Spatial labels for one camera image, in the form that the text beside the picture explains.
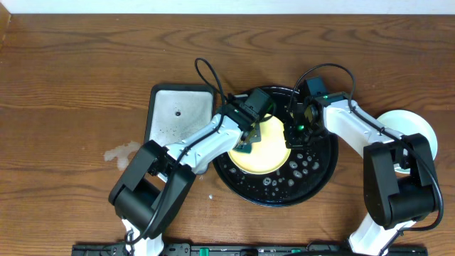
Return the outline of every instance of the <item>white backdrop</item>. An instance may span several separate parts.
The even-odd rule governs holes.
[[[455,14],[455,0],[0,0],[12,14]]]

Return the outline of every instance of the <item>wooden table top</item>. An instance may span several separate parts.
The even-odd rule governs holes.
[[[107,202],[122,172],[104,153],[142,142],[153,85],[202,83],[196,57],[214,65],[226,93],[292,86],[314,65],[339,63],[356,75],[354,98],[372,116],[394,109],[423,116],[439,141],[445,216],[436,230],[397,242],[455,254],[453,16],[14,15],[0,53],[0,255],[69,255],[77,242],[123,238]],[[350,90],[341,70],[315,74],[332,91]],[[365,214],[363,161],[340,141],[331,181],[288,208],[241,199],[211,166],[165,237],[344,240]]]

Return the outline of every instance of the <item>round black plate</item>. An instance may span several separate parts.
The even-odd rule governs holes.
[[[277,86],[261,89],[276,102],[275,116],[283,123],[290,122],[286,106],[291,89]],[[217,157],[213,164],[224,183],[245,200],[261,206],[291,206],[310,199],[326,185],[337,159],[338,139],[331,134],[311,146],[292,149],[283,166],[270,174],[247,174],[231,161],[228,153]]]

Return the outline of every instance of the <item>yellow plate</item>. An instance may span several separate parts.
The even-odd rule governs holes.
[[[268,174],[276,171],[291,153],[291,149],[285,145],[284,125],[278,118],[272,117],[260,123],[259,128],[261,141],[251,144],[252,151],[249,154],[235,150],[228,152],[234,164],[250,174]]]

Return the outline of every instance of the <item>white bowl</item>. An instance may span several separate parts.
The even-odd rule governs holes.
[[[433,160],[436,158],[436,153],[438,152],[436,134],[431,125],[418,114],[407,110],[392,110],[378,117],[378,121],[386,127],[402,132],[405,135],[422,134],[428,139]],[[408,174],[410,172],[409,169],[401,169],[399,166],[395,167],[395,171],[402,174]]]

